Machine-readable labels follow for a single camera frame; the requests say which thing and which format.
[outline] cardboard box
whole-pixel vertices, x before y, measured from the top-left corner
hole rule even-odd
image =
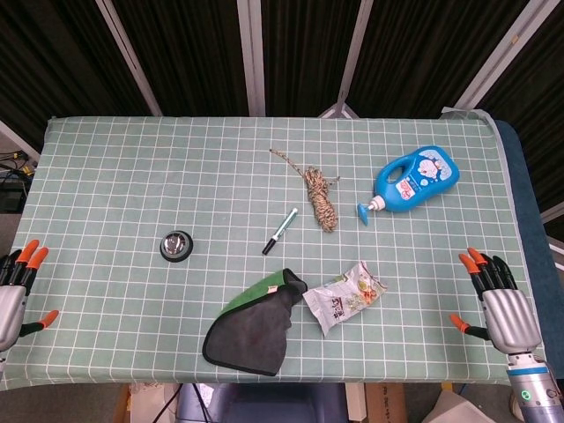
[[[366,383],[369,423],[407,423],[402,383]]]

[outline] snack bag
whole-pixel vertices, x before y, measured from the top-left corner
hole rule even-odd
[[[323,335],[329,329],[368,307],[388,289],[372,276],[366,262],[359,262],[328,286],[310,289],[303,294],[309,309],[321,324]]]

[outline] blue plastic bottle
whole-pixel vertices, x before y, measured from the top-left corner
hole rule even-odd
[[[394,182],[388,182],[391,173],[402,169]],[[360,220],[368,225],[367,212],[387,209],[407,212],[428,198],[452,187],[460,172],[455,162],[435,145],[421,147],[389,163],[380,171],[374,183],[375,197],[368,205],[357,205]]]

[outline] green checkered tablecloth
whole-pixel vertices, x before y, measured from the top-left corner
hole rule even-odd
[[[357,202],[375,174],[418,146],[439,145],[459,183],[407,213],[363,226]],[[341,180],[330,198],[338,229],[315,222],[302,179],[269,148]],[[128,381],[505,381],[504,356],[463,337],[458,313],[483,324],[457,255],[505,256],[531,298],[504,154],[486,121],[73,117],[48,127],[14,247],[50,253],[26,321],[53,327],[10,350],[3,387]],[[266,241],[292,207],[300,215],[272,252]],[[161,237],[181,229],[188,260],[165,261]],[[310,287],[359,260],[389,291],[323,338],[303,301],[293,309],[276,377],[215,367],[201,354],[222,307],[288,267]]]

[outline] black curtain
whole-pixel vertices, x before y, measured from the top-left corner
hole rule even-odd
[[[337,101],[360,0],[263,0],[266,114],[319,116]]]
[[[114,0],[164,115],[249,115],[235,0]]]
[[[509,122],[519,134],[540,210],[563,202],[564,3],[548,16],[479,108]]]
[[[93,0],[1,0],[0,28],[0,118],[38,151],[52,116],[150,114]]]
[[[347,104],[362,117],[438,117],[526,3],[375,0]]]

